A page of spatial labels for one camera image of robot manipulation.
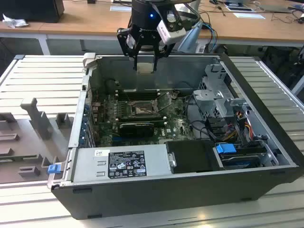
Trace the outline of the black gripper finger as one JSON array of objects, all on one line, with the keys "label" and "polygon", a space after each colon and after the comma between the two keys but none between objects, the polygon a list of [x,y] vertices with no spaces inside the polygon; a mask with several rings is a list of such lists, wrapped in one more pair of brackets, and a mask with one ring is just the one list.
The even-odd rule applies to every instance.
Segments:
[{"label": "black gripper finger", "polygon": [[117,39],[122,52],[125,56],[133,58],[133,69],[137,70],[138,54],[141,48],[138,37],[138,31],[134,28],[119,28],[117,30]]},{"label": "black gripper finger", "polygon": [[154,50],[153,71],[157,70],[158,60],[163,57],[168,57],[171,51],[173,50],[174,46],[175,43],[170,45],[165,45],[163,49],[159,49],[160,46],[158,43],[153,46],[153,50]]}]

